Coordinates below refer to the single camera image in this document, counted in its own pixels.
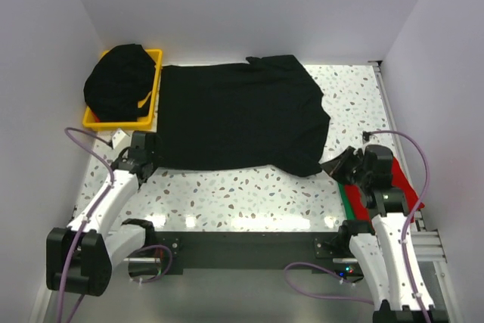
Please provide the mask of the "black t shirt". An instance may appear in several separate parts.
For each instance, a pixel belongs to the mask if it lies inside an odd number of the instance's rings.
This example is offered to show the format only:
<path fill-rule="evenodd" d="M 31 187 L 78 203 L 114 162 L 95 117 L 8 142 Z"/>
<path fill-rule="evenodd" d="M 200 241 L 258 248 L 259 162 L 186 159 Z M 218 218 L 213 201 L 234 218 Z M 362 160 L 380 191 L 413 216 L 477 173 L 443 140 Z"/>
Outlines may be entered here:
<path fill-rule="evenodd" d="M 298 177 L 318 174 L 330 125 L 323 95 L 292 55 L 166 66 L 160 165 L 198 171 L 272 165 Z"/>

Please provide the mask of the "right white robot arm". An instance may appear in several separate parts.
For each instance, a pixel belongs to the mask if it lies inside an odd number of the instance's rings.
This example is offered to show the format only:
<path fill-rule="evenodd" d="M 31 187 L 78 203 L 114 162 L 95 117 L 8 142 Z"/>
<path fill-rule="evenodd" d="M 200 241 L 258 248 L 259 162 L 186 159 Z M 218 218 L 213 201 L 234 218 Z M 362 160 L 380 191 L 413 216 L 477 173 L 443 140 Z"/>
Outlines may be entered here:
<path fill-rule="evenodd" d="M 345 221 L 335 245 L 358 261 L 371 292 L 374 322 L 447 322 L 424 283 L 409 225 L 405 193 L 393 185 L 392 151 L 349 147 L 321 168 L 341 185 L 358 188 L 368 221 Z"/>

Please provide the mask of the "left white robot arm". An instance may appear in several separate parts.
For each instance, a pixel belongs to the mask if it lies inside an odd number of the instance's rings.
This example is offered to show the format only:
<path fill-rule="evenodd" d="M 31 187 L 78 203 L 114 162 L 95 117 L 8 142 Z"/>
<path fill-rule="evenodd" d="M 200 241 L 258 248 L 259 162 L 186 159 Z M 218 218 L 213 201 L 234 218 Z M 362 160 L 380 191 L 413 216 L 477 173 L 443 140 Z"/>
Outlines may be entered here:
<path fill-rule="evenodd" d="M 154 225 L 127 219 L 110 233 L 121 209 L 157 170 L 154 132 L 135 131 L 129 146 L 106 165 L 108 175 L 89 205 L 66 227 L 46 238 L 46 286 L 49 290 L 102 295 L 113 270 L 131 253 L 154 242 Z"/>

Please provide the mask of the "black shirts pile in bin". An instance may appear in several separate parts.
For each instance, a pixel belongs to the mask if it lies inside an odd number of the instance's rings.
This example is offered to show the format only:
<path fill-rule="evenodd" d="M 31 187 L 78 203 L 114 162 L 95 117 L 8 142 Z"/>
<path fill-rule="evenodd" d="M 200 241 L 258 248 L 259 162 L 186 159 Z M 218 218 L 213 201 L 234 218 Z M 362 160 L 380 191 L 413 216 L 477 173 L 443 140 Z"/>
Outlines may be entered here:
<path fill-rule="evenodd" d="M 156 62 L 142 45 L 118 45 L 85 81 L 86 105 L 102 123 L 136 122 L 150 110 Z"/>

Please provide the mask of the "folded red t shirt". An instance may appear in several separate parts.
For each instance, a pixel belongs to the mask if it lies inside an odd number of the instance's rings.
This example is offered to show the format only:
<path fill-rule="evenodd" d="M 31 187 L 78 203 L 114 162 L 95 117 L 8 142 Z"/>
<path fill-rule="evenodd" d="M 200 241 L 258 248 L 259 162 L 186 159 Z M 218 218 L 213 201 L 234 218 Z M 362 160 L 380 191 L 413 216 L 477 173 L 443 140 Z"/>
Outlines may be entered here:
<path fill-rule="evenodd" d="M 408 209 L 412 210 L 414 206 L 417 204 L 418 196 L 416 191 L 412 188 L 411 184 L 406 178 L 405 174 L 403 173 L 399 161 L 395 157 L 393 158 L 393 162 L 392 162 L 392 185 L 404 191 L 405 199 L 408 204 Z M 358 212 L 357 212 L 358 217 L 355 220 L 369 221 L 370 217 L 369 217 L 368 211 L 366 210 L 365 206 L 361 202 L 361 195 L 360 195 L 359 189 L 358 189 L 358 198 L 359 198 Z"/>

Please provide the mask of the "folded green t shirt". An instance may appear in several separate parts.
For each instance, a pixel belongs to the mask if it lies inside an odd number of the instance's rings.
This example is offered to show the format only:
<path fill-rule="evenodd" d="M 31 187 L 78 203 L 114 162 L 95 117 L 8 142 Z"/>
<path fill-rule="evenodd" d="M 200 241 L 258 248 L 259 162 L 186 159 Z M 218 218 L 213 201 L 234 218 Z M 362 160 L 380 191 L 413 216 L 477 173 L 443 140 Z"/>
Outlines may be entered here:
<path fill-rule="evenodd" d="M 355 220 L 358 215 L 358 189 L 353 185 L 338 184 L 347 220 Z"/>

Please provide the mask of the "yellow plastic bin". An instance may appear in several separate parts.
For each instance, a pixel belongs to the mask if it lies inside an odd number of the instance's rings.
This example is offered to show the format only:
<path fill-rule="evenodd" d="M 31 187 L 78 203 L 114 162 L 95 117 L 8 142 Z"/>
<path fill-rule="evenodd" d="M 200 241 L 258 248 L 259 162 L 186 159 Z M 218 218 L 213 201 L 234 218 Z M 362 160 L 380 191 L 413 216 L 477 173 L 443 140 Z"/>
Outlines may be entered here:
<path fill-rule="evenodd" d="M 97 120 L 95 115 L 92 113 L 90 108 L 86 105 L 86 109 L 82 118 L 82 125 L 86 128 L 93 129 L 96 131 L 106 131 L 111 129 L 131 129 L 131 130 L 148 130 L 153 122 L 154 114 L 155 114 L 155 106 L 157 102 L 157 95 L 158 95 L 158 86 L 160 84 L 160 77 L 161 77 L 161 70 L 162 70 L 162 59 L 163 59 L 163 51 L 160 49 L 152 48 L 144 50 L 154 59 L 156 62 L 156 72 L 154 77 L 154 85 L 153 90 L 150 93 L 151 100 L 150 100 L 150 110 L 149 114 L 145 117 L 141 117 L 136 122 L 115 122 L 115 123 L 102 123 Z"/>

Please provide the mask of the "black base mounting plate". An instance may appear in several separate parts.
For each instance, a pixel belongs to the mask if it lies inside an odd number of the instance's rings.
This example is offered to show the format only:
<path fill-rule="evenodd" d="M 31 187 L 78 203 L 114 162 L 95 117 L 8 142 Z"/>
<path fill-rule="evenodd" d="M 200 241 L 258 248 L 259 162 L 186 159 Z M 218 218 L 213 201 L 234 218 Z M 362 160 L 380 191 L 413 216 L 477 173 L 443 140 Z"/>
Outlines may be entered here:
<path fill-rule="evenodd" d="M 146 278 L 158 268 L 181 275 L 186 269 L 282 270 L 293 262 L 319 265 L 338 277 L 362 275 L 345 231 L 156 231 L 147 245 L 130 249 L 116 263 L 127 262 L 133 277 Z"/>

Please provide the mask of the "aluminium extrusion rail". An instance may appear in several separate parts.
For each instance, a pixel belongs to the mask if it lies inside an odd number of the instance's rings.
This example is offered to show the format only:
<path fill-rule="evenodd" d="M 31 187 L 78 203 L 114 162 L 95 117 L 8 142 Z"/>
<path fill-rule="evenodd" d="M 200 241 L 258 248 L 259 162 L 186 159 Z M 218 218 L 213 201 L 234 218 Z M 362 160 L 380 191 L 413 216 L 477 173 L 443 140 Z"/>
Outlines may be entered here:
<path fill-rule="evenodd" d="M 410 226 L 411 239 L 418 262 L 447 262 L 437 230 L 428 231 L 422 219 Z"/>

